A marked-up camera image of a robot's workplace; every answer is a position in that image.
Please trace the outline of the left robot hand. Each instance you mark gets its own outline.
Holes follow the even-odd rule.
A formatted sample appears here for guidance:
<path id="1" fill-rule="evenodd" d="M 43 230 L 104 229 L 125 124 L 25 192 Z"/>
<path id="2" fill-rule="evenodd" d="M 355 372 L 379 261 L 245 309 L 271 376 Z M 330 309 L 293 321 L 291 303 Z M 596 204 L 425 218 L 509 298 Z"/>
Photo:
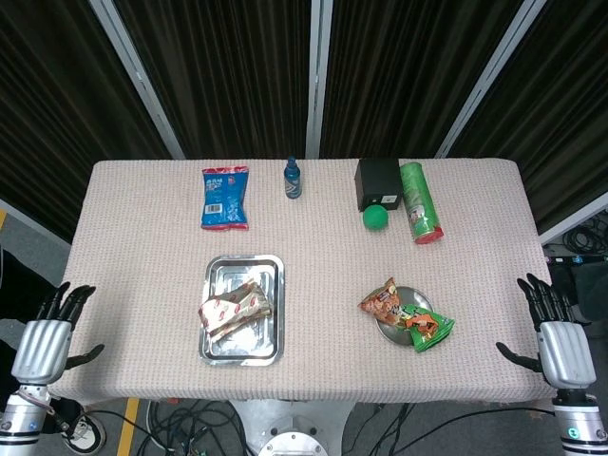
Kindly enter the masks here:
<path id="1" fill-rule="evenodd" d="M 96 291 L 91 285 L 74 290 L 69 286 L 65 282 L 45 298 L 36 317 L 26 324 L 11 368 L 11 375 L 21 385 L 51 385 L 65 371 L 95 360 L 105 349 L 98 344 L 84 354 L 69 354 L 77 322 Z"/>

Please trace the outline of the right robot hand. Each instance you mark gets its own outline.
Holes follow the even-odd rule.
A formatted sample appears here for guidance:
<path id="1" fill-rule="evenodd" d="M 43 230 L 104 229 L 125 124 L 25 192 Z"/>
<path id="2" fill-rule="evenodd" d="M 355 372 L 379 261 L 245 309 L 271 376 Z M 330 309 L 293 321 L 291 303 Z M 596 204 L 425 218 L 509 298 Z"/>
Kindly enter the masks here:
<path id="1" fill-rule="evenodd" d="M 514 353 L 504 343 L 496 348 L 509 362 L 540 373 L 556 390 L 585 390 L 597 381 L 588 339 L 568 297 L 528 273 L 517 280 L 528 303 L 538 345 L 535 358 Z"/>

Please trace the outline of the orange green chip bag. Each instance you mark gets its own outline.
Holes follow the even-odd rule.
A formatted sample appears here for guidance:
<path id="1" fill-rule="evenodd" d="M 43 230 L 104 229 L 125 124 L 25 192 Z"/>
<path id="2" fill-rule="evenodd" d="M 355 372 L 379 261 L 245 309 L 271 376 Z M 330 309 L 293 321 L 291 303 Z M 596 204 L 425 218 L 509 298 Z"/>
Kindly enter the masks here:
<path id="1" fill-rule="evenodd" d="M 397 293 L 398 285 L 391 277 L 386 283 L 368 294 L 358 305 L 375 321 L 409 331 L 413 349 L 425 352 L 445 340 L 455 321 L 452 318 L 428 311 L 413 304 L 402 304 Z"/>

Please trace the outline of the gold foil snack package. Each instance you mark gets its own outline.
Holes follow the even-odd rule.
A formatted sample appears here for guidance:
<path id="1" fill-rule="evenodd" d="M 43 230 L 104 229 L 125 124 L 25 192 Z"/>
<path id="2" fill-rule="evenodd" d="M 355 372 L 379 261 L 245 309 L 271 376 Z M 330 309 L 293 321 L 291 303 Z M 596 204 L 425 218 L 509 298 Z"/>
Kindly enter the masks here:
<path id="1" fill-rule="evenodd" d="M 215 343 L 246 323 L 271 315 L 273 307 L 261 287 L 249 280 L 231 292 L 211 296 L 198 314 L 206 336 Z"/>

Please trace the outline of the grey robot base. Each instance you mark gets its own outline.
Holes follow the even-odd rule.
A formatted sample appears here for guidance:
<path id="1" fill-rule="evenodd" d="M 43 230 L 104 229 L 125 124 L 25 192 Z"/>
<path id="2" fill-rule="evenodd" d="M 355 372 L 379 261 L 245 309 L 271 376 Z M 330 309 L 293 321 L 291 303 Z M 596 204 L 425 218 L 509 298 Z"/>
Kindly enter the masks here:
<path id="1" fill-rule="evenodd" d="M 342 456 L 346 401 L 233 400 L 255 456 Z"/>

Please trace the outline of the white and black shoe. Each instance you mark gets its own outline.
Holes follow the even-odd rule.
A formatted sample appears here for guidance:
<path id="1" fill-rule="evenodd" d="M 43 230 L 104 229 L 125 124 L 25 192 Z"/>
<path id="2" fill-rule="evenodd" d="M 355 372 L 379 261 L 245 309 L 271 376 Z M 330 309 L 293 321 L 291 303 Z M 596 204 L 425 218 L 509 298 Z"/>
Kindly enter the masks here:
<path id="1" fill-rule="evenodd" d="M 106 442 L 104 425 L 94 417 L 82 416 L 71 434 L 61 433 L 64 444 L 77 456 L 95 456 Z"/>

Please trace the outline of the round steel plate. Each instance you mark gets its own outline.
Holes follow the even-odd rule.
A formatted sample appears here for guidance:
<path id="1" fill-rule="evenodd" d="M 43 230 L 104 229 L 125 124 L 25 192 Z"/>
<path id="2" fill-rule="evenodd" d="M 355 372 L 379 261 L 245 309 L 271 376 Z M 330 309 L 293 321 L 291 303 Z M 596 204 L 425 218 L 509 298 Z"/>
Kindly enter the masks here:
<path id="1" fill-rule="evenodd" d="M 420 291 L 407 286 L 398 286 L 397 293 L 402 304 L 413 304 L 428 311 L 433 311 L 429 299 Z M 399 346 L 412 346 L 413 339 L 409 331 L 393 327 L 380 320 L 376 321 L 379 332 L 391 343 Z"/>

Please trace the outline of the rectangular steel tray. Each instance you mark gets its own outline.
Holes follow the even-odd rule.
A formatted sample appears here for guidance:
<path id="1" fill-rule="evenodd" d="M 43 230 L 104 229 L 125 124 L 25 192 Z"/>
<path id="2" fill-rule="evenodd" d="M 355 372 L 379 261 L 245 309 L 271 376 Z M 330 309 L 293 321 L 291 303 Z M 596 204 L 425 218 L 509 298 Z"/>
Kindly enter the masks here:
<path id="1" fill-rule="evenodd" d="M 284 347 L 285 280 L 282 260 L 273 255 L 218 256 L 207 266 L 203 301 L 253 280 L 272 301 L 273 313 L 251 321 L 212 343 L 202 324 L 199 357 L 209 365 L 261 367 L 273 364 Z"/>

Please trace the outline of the green chips can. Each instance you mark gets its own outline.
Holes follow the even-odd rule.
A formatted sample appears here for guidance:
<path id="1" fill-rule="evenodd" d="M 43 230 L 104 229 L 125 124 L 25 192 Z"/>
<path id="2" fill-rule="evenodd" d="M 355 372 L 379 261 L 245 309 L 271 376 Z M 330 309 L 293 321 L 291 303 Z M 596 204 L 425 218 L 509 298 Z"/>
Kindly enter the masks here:
<path id="1" fill-rule="evenodd" d="M 400 177 L 408 224 L 414 242 L 429 244 L 440 239 L 444 233 L 429 192 L 422 164 L 408 162 L 401 165 Z"/>

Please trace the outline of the blue red snack packet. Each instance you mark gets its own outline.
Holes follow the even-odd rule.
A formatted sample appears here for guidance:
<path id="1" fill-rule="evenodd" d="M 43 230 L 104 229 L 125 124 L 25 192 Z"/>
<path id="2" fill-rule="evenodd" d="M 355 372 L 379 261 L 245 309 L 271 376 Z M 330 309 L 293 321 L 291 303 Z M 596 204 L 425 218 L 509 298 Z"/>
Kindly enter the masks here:
<path id="1" fill-rule="evenodd" d="M 249 178 L 246 165 L 209 167 L 202 170 L 204 204 L 201 228 L 208 231 L 249 229 L 244 198 Z"/>

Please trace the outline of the green ball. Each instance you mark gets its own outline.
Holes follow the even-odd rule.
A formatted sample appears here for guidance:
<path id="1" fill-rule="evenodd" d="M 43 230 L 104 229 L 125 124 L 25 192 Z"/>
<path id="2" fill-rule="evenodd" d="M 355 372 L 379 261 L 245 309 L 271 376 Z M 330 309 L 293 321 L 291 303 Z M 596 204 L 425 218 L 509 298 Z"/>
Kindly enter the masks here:
<path id="1" fill-rule="evenodd" d="M 363 211 L 363 223 L 370 231 L 381 231 L 389 224 L 389 212 L 380 204 L 370 205 Z"/>

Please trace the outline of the dark curtain panel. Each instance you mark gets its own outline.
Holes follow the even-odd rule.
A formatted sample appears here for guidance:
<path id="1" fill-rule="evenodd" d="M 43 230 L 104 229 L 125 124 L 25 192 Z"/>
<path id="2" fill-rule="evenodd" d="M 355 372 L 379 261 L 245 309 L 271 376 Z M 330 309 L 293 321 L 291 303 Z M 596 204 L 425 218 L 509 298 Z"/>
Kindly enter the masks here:
<path id="1" fill-rule="evenodd" d="M 448 155 L 515 162 L 539 233 L 608 192 L 608 0 L 547 0 Z"/>
<path id="2" fill-rule="evenodd" d="M 187 158 L 304 158 L 311 0 L 114 2 Z"/>
<path id="3" fill-rule="evenodd" d="M 87 0 L 0 0 L 0 200 L 71 241 L 97 162 L 169 157 Z"/>
<path id="4" fill-rule="evenodd" d="M 321 158 L 433 158 L 522 2 L 334 0 Z"/>

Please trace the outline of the black box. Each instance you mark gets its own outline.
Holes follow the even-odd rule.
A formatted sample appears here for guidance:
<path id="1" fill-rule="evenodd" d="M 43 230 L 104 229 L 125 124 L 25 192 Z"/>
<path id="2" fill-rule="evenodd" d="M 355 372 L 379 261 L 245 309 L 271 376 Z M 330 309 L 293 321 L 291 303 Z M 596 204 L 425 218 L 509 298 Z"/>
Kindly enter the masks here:
<path id="1" fill-rule="evenodd" d="M 357 208 L 371 205 L 396 210 L 403 197 L 399 161 L 396 158 L 365 158 L 358 161 L 354 176 Z"/>

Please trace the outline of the pink waffle tablecloth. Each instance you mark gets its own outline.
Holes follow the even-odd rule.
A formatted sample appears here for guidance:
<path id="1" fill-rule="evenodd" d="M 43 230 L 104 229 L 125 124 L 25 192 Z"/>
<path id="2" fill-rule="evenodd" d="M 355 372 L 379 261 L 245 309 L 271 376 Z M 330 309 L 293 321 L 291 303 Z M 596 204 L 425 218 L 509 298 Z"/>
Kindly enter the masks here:
<path id="1" fill-rule="evenodd" d="M 284 193 L 282 161 L 250 161 L 247 231 L 200 226 L 205 161 L 101 161 L 92 171 L 65 280 L 90 284 L 71 350 L 103 353 L 66 372 L 59 395 L 513 403 L 551 395 L 496 349 L 537 351 L 517 279 L 549 277 L 518 166 L 425 160 L 444 231 L 416 244 L 404 210 L 379 232 L 357 209 L 354 160 L 303 161 L 303 192 Z M 209 366 L 198 354 L 205 270 L 227 255 L 285 266 L 284 350 L 262 368 Z M 389 278 L 422 292 L 450 335 L 423 352 L 389 342 L 359 303 Z"/>

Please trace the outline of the blue spray bottle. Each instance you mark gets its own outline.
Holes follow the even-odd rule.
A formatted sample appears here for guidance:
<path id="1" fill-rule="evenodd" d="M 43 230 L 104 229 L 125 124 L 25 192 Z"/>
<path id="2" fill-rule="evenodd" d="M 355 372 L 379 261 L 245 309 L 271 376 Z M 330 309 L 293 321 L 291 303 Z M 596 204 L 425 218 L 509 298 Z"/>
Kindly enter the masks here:
<path id="1" fill-rule="evenodd" d="M 284 188 L 291 200 L 299 198 L 302 193 L 301 172 L 295 157 L 289 157 L 284 168 Z"/>

